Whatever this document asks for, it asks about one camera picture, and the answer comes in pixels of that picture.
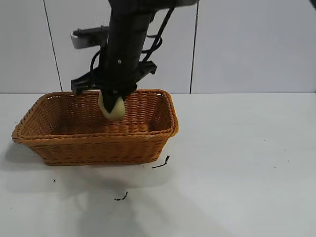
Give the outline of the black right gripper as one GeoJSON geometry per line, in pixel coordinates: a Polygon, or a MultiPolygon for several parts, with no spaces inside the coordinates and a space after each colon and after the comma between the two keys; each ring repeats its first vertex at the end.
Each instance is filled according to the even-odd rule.
{"type": "MultiPolygon", "coordinates": [[[[133,92],[137,83],[148,74],[155,74],[157,66],[152,61],[139,62],[136,68],[131,69],[121,61],[108,62],[106,52],[102,48],[92,57],[89,71],[83,76],[71,81],[71,90],[75,94],[82,94],[88,90],[102,91],[103,106],[111,113],[119,95],[114,91],[133,92]]],[[[126,94],[120,94],[126,100],[126,94]]]]}

